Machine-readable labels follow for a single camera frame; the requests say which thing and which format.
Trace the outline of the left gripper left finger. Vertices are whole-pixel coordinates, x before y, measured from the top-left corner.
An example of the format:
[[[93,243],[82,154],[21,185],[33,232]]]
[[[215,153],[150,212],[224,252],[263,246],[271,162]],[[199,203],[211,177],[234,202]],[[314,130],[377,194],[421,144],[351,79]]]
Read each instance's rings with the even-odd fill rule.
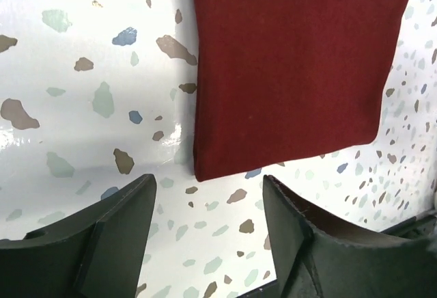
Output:
[[[1,240],[1,296],[134,297],[156,191],[144,174],[21,240]]]

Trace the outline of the dark red t-shirt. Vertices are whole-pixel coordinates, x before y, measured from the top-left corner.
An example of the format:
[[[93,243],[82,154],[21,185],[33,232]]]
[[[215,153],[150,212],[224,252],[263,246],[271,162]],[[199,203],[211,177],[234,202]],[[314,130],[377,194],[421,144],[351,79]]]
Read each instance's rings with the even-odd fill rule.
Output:
[[[368,144],[408,0],[194,0],[198,181]]]

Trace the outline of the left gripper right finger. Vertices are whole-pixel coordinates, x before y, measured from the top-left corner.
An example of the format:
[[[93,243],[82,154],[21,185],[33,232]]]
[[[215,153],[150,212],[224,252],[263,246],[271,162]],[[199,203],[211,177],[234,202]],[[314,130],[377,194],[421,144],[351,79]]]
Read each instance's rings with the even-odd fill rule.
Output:
[[[280,297],[435,297],[436,236],[405,239],[346,221],[265,176]]]

